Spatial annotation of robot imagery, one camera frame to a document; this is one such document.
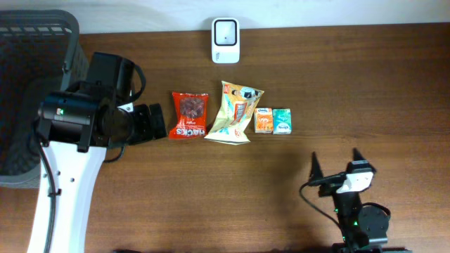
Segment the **red candy bag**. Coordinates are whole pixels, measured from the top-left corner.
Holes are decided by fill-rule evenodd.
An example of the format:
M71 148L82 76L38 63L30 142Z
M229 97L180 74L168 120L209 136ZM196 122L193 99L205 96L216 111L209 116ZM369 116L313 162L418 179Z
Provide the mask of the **red candy bag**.
M207 131L207 93L173 92L177 123L170 130L170 139L189 139L204 136Z

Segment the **green tissue pack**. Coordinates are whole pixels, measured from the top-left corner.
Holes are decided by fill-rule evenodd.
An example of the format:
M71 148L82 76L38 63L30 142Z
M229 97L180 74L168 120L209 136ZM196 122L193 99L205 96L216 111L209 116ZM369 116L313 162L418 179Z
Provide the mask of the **green tissue pack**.
M291 134L292 119L289 108L273 109L274 130L273 134Z

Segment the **orange tissue pack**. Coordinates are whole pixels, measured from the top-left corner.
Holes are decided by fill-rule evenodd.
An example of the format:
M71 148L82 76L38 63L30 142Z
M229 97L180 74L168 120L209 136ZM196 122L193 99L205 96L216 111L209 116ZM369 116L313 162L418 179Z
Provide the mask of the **orange tissue pack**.
M271 108L256 108L254 112L255 132L270 134L274 130L274 119Z

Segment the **beige snack bag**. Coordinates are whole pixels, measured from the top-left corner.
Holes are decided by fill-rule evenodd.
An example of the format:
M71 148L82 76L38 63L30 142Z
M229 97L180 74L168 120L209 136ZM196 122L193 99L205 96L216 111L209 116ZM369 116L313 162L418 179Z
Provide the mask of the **beige snack bag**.
M222 81L221 106L206 140L231 145L249 143L244 131L263 90Z

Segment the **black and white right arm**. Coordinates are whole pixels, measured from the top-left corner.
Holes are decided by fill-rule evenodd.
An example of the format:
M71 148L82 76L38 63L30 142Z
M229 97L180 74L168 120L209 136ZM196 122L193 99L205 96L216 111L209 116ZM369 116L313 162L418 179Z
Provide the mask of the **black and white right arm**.
M360 193L371 187L377 170L356 148L352 153L347 168L330 176L323 175L316 153L312 153L309 179L300 187L300 197L339 228L342 242L333 244L332 252L408 252L406 248L384 247L391 211L377 203L361 201ZM317 187L319 197L333 199L335 219L308 201L303 194L306 187Z

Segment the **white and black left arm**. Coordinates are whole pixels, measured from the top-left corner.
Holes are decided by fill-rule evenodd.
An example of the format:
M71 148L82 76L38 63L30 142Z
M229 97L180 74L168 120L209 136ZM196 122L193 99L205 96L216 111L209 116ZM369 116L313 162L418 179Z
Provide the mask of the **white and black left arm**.
M86 79L45 97L32 127L41 172L28 252L83 252L107 152L167 137L160 104L135 104L145 88L136 63L95 53Z

